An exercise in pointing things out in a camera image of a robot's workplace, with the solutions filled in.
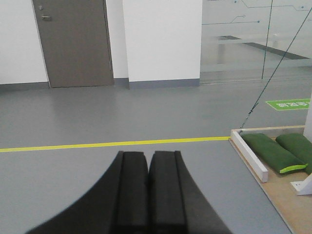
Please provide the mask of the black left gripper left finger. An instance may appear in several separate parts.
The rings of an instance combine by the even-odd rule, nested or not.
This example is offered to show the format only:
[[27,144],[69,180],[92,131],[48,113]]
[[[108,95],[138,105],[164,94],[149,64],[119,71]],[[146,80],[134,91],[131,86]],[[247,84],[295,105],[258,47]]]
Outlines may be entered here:
[[146,234],[148,167],[143,152],[119,151],[80,199],[30,234]]

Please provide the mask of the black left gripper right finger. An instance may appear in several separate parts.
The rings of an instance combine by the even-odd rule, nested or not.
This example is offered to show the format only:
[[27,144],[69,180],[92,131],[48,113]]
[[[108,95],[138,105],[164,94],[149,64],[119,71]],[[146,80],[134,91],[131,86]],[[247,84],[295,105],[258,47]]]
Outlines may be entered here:
[[156,151],[149,182],[151,233],[231,233],[193,180],[180,151]]

